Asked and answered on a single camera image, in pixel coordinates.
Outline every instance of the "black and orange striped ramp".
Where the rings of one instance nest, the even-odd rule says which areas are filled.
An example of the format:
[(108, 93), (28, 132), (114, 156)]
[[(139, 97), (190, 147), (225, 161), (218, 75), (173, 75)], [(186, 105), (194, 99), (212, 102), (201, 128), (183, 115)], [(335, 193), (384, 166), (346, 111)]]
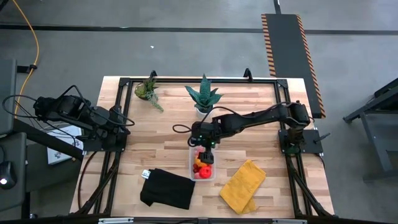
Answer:
[(312, 116), (325, 118), (317, 76), (300, 16), (263, 14), (261, 21), (270, 75), (278, 78), (303, 78)]

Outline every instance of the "gray floor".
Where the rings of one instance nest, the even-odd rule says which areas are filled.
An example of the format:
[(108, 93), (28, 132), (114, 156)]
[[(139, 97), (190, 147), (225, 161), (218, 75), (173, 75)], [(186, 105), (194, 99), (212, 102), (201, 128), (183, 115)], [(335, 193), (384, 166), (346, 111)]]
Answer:
[[(397, 1), (280, 0), (282, 12), (300, 14), (306, 29), (398, 29)], [(260, 14), (273, 13), (272, 0), (43, 0), (21, 1), (34, 24), (140, 27), (261, 28)], [(0, 22), (23, 23), (10, 3)], [(105, 75), (240, 76), (246, 67), (268, 77), (262, 34), (37, 32), (39, 69), (25, 94), (57, 96), (71, 84), (96, 102)], [(396, 223), (398, 182), (365, 184), (364, 174), (379, 164), (362, 124), (344, 115), (398, 77), (397, 36), (307, 37), (318, 76), (326, 119), (317, 120), (322, 133), (326, 175), (335, 213), (345, 218)], [(0, 57), (32, 63), (35, 45), (29, 31), (2, 30)], [(24, 79), (19, 75), (19, 86)], [(32, 106), (22, 101), (25, 107)], [(36, 192), (32, 209), (41, 216), (67, 214), (76, 180)], [(16, 211), (1, 219), (16, 218)]]

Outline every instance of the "yellow cable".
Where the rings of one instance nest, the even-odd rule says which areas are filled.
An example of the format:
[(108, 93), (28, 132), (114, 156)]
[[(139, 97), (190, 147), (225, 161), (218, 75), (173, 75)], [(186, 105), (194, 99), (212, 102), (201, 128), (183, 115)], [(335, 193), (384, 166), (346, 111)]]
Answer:
[[(16, 0), (12, 0), (12, 1), (14, 2), (15, 6), (18, 8), (18, 10), (19, 10), (19, 12), (21, 13), (21, 15), (24, 17), (24, 19), (25, 19), (27, 25), (29, 26), (29, 28), (30, 28), (30, 30), (32, 31), (32, 34), (33, 34), (33, 36), (34, 36), (34, 38), (35, 38), (37, 52), (36, 52), (36, 59), (35, 59), (35, 62), (33, 63), (33, 65), (37, 65), (37, 60), (39, 59), (40, 47), (39, 47), (39, 41), (37, 40), (37, 37), (36, 37), (36, 33), (35, 33), (35, 31), (33, 30), (32, 26), (30, 25), (29, 20), (26, 18), (24, 12), (23, 12), (22, 9), (19, 7), (17, 1), (16, 1)], [(26, 85), (27, 81), (29, 80), (29, 78), (32, 76), (33, 71), (34, 71), (34, 69), (31, 68), (31, 69), (30, 69), (30, 72), (29, 72), (29, 74), (28, 74), (28, 76), (26, 77), (26, 79), (25, 79), (25, 81), (24, 81), (24, 84), (22, 84), (22, 88), (21, 88), (21, 90), (20, 90), (20, 92), (19, 92), (20, 95), (24, 92), (25, 85)], [(17, 112), (18, 112), (18, 104), (17, 104), (17, 106), (15, 107), (15, 112), (14, 112), (14, 113), (17, 114)]]

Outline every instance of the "white tag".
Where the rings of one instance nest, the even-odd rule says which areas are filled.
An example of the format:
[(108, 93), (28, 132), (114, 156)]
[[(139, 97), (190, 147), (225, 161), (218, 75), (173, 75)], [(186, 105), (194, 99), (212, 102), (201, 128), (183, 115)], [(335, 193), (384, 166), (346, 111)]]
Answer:
[(145, 179), (148, 179), (149, 178), (149, 174), (150, 174), (149, 170), (144, 170), (144, 171), (142, 171), (141, 177), (143, 177)]

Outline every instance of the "succulent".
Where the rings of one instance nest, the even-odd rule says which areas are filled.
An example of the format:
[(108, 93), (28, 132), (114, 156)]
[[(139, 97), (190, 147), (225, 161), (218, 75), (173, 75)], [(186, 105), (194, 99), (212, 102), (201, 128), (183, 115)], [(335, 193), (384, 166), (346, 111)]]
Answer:
[(185, 86), (189, 95), (194, 100), (195, 107), (199, 109), (202, 113), (209, 112), (215, 103), (217, 103), (223, 96), (221, 94), (216, 94), (218, 88), (210, 91), (211, 82), (207, 80), (206, 75), (203, 74), (203, 78), (200, 82), (200, 91), (197, 92), (193, 90), (190, 86)]
[(150, 101), (152, 105), (154, 105), (158, 110), (163, 112), (163, 108), (157, 103), (159, 98), (157, 97), (156, 93), (154, 90), (157, 88), (155, 87), (156, 79), (153, 77), (150, 77), (146, 80), (144, 80), (142, 83), (138, 84), (136, 86), (136, 89), (134, 90), (134, 93), (142, 99), (147, 99)]
[(134, 90), (134, 93), (141, 98), (146, 97), (147, 92), (153, 92), (157, 87), (155, 87), (156, 79), (153, 77), (150, 77), (146, 80), (144, 80), (142, 83), (138, 84), (136, 89)]

